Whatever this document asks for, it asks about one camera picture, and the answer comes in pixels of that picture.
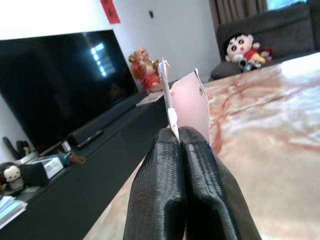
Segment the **sofa cushion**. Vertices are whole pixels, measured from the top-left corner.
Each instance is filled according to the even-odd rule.
[[[305,3],[267,11],[220,26],[216,37],[222,60],[225,58],[224,42],[236,33],[252,34],[262,47],[273,49],[272,55],[275,58],[303,54],[315,49],[310,8]]]
[[[226,78],[232,75],[241,74],[242,70],[236,64],[227,61],[221,61],[212,72],[209,81]]]
[[[308,2],[311,9],[314,47],[319,51],[320,50],[320,1],[309,0]]]

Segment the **black tv screen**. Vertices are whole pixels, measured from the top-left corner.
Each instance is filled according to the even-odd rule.
[[[41,152],[138,91],[106,30],[1,40],[0,92]]]

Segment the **marble tabletop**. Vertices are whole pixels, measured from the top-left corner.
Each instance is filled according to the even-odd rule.
[[[320,53],[204,85],[212,147],[264,240],[320,240]],[[85,240],[123,238],[132,173]]]

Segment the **doll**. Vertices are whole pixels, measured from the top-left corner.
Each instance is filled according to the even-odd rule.
[[[254,37],[251,34],[235,34],[224,43],[225,60],[237,64],[240,61],[245,61],[255,68],[260,68],[262,64],[266,63],[266,58],[263,56],[269,56],[269,52],[262,51],[260,54],[259,48],[260,43],[254,42]]]
[[[139,47],[129,56],[133,72],[140,80],[147,94],[162,90],[158,73],[158,60],[150,61],[149,53],[144,47]]]
[[[12,162],[0,164],[0,184],[7,190],[17,190],[24,186],[19,167]]]

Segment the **paper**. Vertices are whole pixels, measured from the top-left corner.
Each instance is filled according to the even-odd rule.
[[[209,102],[198,70],[176,81],[170,89],[170,96],[178,128],[192,127],[211,143]]]
[[[158,101],[163,95],[164,95],[163,91],[152,92],[148,96],[146,96],[144,99],[142,99],[140,102],[138,102],[136,106],[154,103]]]
[[[4,196],[0,200],[0,229],[19,216],[25,209],[27,203],[16,200],[12,196]]]
[[[117,14],[113,0],[101,0],[103,10],[110,24],[119,24],[120,19]]]
[[[162,59],[159,64],[159,74],[172,132],[180,140],[178,129],[180,127],[192,127],[211,143],[209,103],[199,78],[198,69],[176,81],[171,89],[168,85],[168,69],[168,62]]]
[[[176,113],[176,110],[172,106],[171,102],[171,96],[170,96],[170,88],[168,84],[168,70],[170,69],[170,66],[167,62],[167,60],[162,59],[162,62],[159,63],[159,75],[162,82],[163,87],[163,94],[164,94],[164,101],[165,101],[165,107],[167,112],[167,117],[169,121],[169,125],[171,128],[171,131],[176,136],[178,141],[180,142],[179,138],[179,130],[178,130],[178,116]]]

